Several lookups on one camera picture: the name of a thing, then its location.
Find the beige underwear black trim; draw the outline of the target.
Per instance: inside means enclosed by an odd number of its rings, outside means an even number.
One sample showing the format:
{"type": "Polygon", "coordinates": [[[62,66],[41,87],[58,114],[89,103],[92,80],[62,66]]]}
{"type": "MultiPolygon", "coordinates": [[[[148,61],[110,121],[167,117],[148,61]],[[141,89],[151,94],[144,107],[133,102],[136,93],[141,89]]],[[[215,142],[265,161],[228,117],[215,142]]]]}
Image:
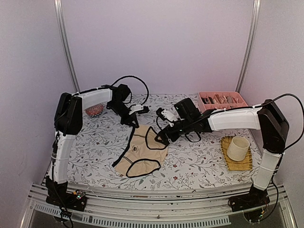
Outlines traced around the beige underwear black trim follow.
{"type": "Polygon", "coordinates": [[[117,172],[136,178],[158,171],[167,156],[168,144],[156,141],[152,126],[140,125],[133,128],[126,149],[112,164],[117,172]]]}

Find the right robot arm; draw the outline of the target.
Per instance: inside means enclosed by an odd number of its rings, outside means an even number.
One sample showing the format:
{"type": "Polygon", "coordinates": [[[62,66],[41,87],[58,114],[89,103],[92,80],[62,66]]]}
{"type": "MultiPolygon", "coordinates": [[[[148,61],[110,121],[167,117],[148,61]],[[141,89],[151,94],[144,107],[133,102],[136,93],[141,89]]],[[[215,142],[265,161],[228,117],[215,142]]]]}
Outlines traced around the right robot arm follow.
{"type": "Polygon", "coordinates": [[[168,110],[159,108],[156,113],[169,125],[160,130],[155,140],[165,145],[175,142],[182,135],[195,132],[210,133],[226,129],[260,130],[263,139],[262,161],[254,180],[251,193],[246,195],[249,207],[256,207],[264,199],[263,191],[267,189],[271,178],[277,171],[285,150],[289,123],[275,104],[274,100],[265,100],[256,106],[232,109],[208,109],[201,113],[190,98],[185,98],[174,105],[179,114],[176,117],[168,110]]]}

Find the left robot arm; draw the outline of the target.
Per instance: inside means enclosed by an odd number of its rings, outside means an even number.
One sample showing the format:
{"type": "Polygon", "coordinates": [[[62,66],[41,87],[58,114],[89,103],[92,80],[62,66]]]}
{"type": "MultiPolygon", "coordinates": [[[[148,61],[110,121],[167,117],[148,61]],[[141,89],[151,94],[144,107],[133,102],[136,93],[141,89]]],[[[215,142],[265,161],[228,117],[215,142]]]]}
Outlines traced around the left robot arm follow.
{"type": "Polygon", "coordinates": [[[121,124],[138,127],[136,113],[144,110],[142,104],[127,107],[124,103],[130,89],[127,85],[97,87],[60,96],[55,114],[55,141],[51,156],[50,179],[57,184],[67,182],[67,165],[71,146],[83,127],[83,112],[98,104],[106,104],[121,118],[121,124]]]}

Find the red patterned rolled underwear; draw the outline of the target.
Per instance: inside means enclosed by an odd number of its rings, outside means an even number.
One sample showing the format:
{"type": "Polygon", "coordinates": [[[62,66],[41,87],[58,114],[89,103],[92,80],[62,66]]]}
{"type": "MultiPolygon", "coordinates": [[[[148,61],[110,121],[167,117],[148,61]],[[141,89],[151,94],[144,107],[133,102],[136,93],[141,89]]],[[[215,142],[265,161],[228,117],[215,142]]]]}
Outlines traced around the red patterned rolled underwear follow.
{"type": "Polygon", "coordinates": [[[85,113],[92,118],[98,117],[103,112],[104,106],[97,104],[85,109],[85,113]]]}

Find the floral table cloth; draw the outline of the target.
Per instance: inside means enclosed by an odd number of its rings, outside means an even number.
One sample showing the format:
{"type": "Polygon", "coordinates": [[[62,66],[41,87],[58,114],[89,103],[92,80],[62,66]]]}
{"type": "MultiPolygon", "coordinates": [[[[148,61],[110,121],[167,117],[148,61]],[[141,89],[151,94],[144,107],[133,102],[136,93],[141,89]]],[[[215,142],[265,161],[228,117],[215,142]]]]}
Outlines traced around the floral table cloth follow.
{"type": "Polygon", "coordinates": [[[120,123],[112,110],[99,117],[83,115],[83,127],[73,141],[66,168],[69,184],[125,190],[189,190],[251,183],[261,152],[248,129],[230,129],[180,137],[168,147],[161,168],[149,175],[127,178],[112,164],[126,149],[132,128],[120,123]],[[220,141],[225,136],[248,139],[252,169],[229,171],[220,141]]]}

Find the pink divided organizer tray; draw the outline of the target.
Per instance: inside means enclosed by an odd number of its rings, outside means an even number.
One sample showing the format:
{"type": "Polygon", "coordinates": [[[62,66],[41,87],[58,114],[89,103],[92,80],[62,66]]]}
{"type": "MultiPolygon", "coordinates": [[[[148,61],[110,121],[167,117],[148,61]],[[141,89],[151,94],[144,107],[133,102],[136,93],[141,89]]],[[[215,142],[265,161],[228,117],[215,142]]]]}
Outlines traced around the pink divided organizer tray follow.
{"type": "Polygon", "coordinates": [[[247,106],[242,96],[233,91],[199,92],[198,97],[198,105],[202,113],[208,109],[231,109],[247,106]]]}

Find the cream ribbed cup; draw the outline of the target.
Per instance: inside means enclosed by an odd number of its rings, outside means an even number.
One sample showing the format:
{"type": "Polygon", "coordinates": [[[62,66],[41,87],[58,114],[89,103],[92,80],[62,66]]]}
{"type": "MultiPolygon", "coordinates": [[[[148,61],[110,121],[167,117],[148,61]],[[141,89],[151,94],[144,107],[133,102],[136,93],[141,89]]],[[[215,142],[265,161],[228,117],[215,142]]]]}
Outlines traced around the cream ribbed cup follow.
{"type": "Polygon", "coordinates": [[[233,161],[240,162],[245,159],[248,149],[249,141],[244,137],[235,136],[227,149],[227,155],[233,161]]]}

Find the yellow woven mat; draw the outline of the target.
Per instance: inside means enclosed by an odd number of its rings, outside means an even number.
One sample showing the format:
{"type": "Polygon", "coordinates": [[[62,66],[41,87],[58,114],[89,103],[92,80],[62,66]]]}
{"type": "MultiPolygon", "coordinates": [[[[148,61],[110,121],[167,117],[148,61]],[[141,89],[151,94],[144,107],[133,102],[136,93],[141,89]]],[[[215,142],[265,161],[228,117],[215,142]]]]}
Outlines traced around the yellow woven mat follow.
{"type": "Polygon", "coordinates": [[[221,151],[229,171],[250,171],[253,168],[249,141],[241,136],[225,136],[220,140],[221,151]]]}

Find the front aluminium rail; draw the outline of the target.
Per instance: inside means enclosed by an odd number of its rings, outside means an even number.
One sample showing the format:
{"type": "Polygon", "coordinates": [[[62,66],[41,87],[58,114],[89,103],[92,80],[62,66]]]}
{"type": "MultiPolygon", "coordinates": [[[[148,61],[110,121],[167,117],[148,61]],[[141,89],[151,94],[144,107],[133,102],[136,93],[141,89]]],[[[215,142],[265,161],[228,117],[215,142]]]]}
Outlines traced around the front aluminium rail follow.
{"type": "Polygon", "coordinates": [[[83,190],[84,211],[72,210],[75,227],[95,228],[297,228],[299,223],[284,186],[270,185],[270,204],[264,219],[252,223],[246,214],[257,208],[233,212],[228,199],[246,194],[250,184],[190,190],[123,190],[69,184],[68,191],[83,190]]]}

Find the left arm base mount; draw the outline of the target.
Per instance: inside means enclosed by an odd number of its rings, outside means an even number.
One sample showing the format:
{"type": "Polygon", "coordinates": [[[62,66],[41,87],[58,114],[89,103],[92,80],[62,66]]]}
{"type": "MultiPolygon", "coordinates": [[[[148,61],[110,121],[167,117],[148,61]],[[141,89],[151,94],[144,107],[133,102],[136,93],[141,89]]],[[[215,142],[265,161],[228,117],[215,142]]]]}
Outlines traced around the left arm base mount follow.
{"type": "Polygon", "coordinates": [[[76,211],[84,211],[87,203],[86,195],[76,190],[73,193],[68,193],[65,186],[47,187],[48,196],[46,202],[63,209],[72,209],[76,211]]]}

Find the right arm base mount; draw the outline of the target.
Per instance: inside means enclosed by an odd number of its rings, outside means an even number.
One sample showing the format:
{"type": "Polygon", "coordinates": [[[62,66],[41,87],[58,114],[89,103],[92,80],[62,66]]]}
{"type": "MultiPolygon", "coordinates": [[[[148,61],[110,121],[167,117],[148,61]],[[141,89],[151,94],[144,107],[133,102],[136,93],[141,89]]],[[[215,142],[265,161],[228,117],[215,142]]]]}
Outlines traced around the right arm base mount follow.
{"type": "Polygon", "coordinates": [[[230,197],[228,205],[232,211],[241,211],[266,205],[270,202],[267,190],[260,190],[253,185],[250,187],[249,193],[230,197]]]}

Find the left aluminium frame post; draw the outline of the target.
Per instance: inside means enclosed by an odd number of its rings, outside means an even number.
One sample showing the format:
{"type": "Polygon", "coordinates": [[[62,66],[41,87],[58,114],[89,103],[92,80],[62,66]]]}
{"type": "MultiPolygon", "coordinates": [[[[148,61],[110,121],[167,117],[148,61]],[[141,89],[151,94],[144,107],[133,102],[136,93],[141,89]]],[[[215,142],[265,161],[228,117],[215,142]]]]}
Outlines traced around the left aluminium frame post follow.
{"type": "Polygon", "coordinates": [[[55,14],[56,14],[57,23],[58,23],[59,34],[61,37],[61,42],[63,45],[63,50],[64,50],[66,62],[67,62],[67,67],[68,67],[68,70],[70,73],[72,85],[73,85],[74,90],[76,92],[79,92],[80,86],[78,83],[78,79],[76,77],[76,71],[75,71],[75,67],[74,67],[73,60],[72,60],[72,54],[71,54],[69,43],[68,43],[62,1],[54,0],[54,6],[55,6],[55,14]]]}

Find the aluminium frame post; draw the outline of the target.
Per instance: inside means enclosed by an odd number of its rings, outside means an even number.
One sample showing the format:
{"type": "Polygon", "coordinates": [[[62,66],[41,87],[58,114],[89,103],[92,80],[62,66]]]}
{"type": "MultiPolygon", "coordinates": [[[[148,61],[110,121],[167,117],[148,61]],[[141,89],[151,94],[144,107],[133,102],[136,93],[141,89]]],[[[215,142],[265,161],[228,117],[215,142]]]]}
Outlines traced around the aluminium frame post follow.
{"type": "Polygon", "coordinates": [[[76,71],[75,71],[75,67],[74,67],[73,60],[72,60],[72,54],[71,54],[69,43],[68,43],[62,1],[54,0],[54,6],[55,6],[55,14],[56,14],[57,23],[58,23],[59,34],[61,37],[61,42],[63,45],[63,50],[64,50],[66,62],[67,62],[67,67],[68,67],[68,70],[70,73],[72,85],[73,85],[74,90],[76,92],[79,92],[80,86],[78,83],[78,79],[76,77],[76,71]]]}
{"type": "Polygon", "coordinates": [[[260,12],[260,6],[261,6],[261,0],[254,0],[253,1],[253,8],[252,8],[252,14],[251,14],[251,21],[250,21],[250,27],[249,27],[249,34],[247,38],[247,44],[245,48],[244,58],[241,65],[237,86],[236,86],[236,92],[240,93],[242,90],[242,87],[245,82],[245,77],[247,74],[247,68],[250,62],[250,56],[255,40],[255,35],[257,31],[257,25],[258,25],[258,19],[259,19],[259,12],[260,12]]]}

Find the right aluminium frame post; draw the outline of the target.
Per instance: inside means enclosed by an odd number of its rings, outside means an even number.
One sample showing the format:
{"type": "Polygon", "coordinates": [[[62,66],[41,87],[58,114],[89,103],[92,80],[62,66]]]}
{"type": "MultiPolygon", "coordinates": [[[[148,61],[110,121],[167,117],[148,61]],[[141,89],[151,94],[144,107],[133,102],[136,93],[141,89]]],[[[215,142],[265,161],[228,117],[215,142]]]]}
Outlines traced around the right aluminium frame post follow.
{"type": "Polygon", "coordinates": [[[253,8],[252,8],[252,14],[251,14],[251,21],[250,21],[250,27],[249,27],[249,34],[247,38],[247,44],[245,48],[244,58],[241,65],[237,86],[236,86],[236,92],[240,93],[242,90],[242,87],[245,82],[245,77],[247,74],[247,68],[250,62],[250,56],[255,40],[255,35],[257,31],[257,25],[258,25],[258,19],[259,19],[259,12],[260,12],[260,6],[261,6],[261,0],[254,0],[253,1],[253,8]]]}

